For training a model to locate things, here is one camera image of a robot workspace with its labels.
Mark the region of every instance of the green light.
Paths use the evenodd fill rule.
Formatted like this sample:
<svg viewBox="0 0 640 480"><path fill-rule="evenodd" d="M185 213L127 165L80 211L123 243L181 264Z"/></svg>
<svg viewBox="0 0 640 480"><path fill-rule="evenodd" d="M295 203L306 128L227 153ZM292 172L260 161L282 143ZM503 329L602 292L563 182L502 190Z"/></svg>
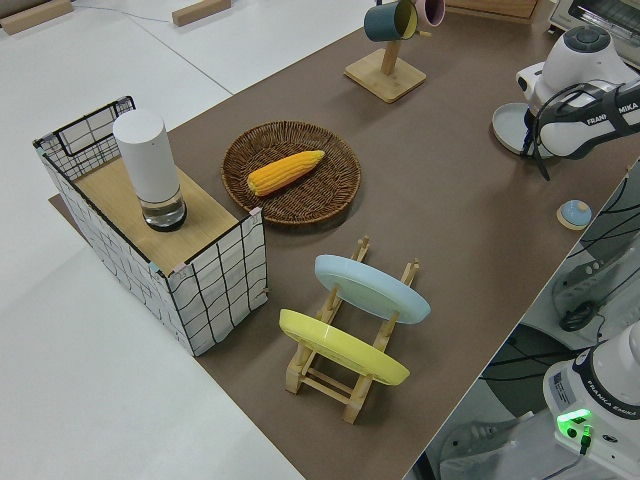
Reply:
<svg viewBox="0 0 640 480"><path fill-rule="evenodd" d="M584 422L587 417L591 416L591 410L587 410L586 408L581 408L579 410L574 410L573 412L563 413L562 415L558 415L556 421L558 422L558 429L564 434L569 436L567 430L569 428L573 428L576 425ZM585 434L589 435L589 427L585 425Z"/></svg>

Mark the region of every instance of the mug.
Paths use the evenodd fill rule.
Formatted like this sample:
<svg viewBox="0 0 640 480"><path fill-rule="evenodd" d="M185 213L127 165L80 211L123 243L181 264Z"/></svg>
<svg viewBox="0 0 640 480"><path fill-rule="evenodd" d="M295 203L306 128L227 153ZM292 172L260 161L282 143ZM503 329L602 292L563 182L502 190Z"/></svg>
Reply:
<svg viewBox="0 0 640 480"><path fill-rule="evenodd" d="M411 38L418 28L418 12L411 0L378 0L364 16L364 32L374 42Z"/></svg>
<svg viewBox="0 0 640 480"><path fill-rule="evenodd" d="M418 27L437 27L444 18L444 0L414 0L418 11Z"/></svg>

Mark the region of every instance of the pink mug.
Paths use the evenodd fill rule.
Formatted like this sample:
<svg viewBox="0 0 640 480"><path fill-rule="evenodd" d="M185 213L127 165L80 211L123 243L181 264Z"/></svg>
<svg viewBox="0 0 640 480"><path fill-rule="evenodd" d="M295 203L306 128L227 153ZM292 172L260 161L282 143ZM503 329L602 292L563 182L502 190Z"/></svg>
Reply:
<svg viewBox="0 0 640 480"><path fill-rule="evenodd" d="M437 27L444 18L444 0L414 0L418 11L418 28Z"/></svg>

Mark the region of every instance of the grid pattern box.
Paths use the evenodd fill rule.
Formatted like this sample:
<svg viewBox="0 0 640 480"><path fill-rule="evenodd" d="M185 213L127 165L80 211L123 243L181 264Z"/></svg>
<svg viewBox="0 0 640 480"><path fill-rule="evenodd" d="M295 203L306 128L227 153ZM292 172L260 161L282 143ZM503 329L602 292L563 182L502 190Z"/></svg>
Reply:
<svg viewBox="0 0 640 480"><path fill-rule="evenodd" d="M267 301L264 226L259 209L165 275L74 183L120 156L115 119L131 97L52 132L33 145L78 229L118 281L192 354L201 355Z"/></svg>

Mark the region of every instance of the glass base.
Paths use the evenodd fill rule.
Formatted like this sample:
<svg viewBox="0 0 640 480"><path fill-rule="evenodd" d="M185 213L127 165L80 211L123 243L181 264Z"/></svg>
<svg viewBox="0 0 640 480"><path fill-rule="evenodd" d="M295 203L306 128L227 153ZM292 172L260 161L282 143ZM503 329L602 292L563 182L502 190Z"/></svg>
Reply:
<svg viewBox="0 0 640 480"><path fill-rule="evenodd" d="M142 216L146 224L158 232L178 230L187 219L187 204L180 192L161 203L140 200Z"/></svg>

